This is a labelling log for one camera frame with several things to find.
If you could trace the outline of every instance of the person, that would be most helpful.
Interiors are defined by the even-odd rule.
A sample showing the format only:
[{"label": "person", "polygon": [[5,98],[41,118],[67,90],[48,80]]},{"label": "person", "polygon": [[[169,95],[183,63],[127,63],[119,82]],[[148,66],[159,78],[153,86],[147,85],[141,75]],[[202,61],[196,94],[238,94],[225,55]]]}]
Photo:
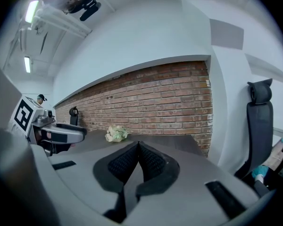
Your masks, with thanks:
[{"label": "person", "polygon": [[37,97],[38,104],[42,105],[44,100],[47,100],[47,99],[45,99],[44,95],[39,94],[38,97]]}]

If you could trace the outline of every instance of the flower bouquet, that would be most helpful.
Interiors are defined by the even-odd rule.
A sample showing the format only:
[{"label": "flower bouquet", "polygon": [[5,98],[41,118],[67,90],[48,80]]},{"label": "flower bouquet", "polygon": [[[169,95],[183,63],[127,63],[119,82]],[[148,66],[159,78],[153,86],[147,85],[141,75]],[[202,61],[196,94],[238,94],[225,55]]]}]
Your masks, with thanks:
[{"label": "flower bouquet", "polygon": [[109,126],[105,138],[108,142],[120,142],[127,138],[128,132],[121,126]]}]

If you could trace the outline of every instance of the teal object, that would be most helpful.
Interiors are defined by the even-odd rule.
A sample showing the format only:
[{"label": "teal object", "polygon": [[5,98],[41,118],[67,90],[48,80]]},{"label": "teal object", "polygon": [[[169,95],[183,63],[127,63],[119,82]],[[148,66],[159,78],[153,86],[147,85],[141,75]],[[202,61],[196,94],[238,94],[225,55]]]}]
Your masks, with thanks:
[{"label": "teal object", "polygon": [[262,174],[263,177],[265,177],[267,171],[268,171],[268,167],[267,167],[267,166],[260,165],[260,166],[256,167],[256,168],[252,171],[251,175],[252,175],[253,178],[255,178],[255,177],[256,177],[257,175],[259,175],[259,174]]}]

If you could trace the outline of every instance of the fluorescent light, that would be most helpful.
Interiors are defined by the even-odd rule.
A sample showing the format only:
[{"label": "fluorescent light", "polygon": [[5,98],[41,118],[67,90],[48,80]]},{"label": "fluorescent light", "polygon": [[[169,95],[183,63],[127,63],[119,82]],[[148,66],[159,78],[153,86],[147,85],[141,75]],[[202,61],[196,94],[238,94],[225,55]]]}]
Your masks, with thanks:
[{"label": "fluorescent light", "polygon": [[25,21],[28,22],[28,23],[31,23],[32,20],[33,20],[33,15],[34,15],[34,12],[37,8],[37,5],[38,5],[38,0],[35,0],[35,1],[31,1],[28,5],[28,9],[27,9],[27,12],[26,12],[26,16],[25,16]]},{"label": "fluorescent light", "polygon": [[24,57],[24,63],[25,63],[25,69],[26,72],[30,73],[30,62],[29,62],[29,57]]}]

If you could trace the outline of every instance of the brick wall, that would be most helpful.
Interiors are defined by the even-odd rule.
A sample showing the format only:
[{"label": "brick wall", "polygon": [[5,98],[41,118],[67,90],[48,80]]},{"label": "brick wall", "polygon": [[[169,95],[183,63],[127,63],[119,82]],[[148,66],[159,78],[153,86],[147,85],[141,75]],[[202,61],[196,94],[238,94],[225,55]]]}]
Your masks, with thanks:
[{"label": "brick wall", "polygon": [[208,153],[213,112],[202,61],[158,65],[99,83],[57,105],[57,121],[69,123],[73,106],[78,124],[89,131],[122,125],[136,134],[192,134]]}]

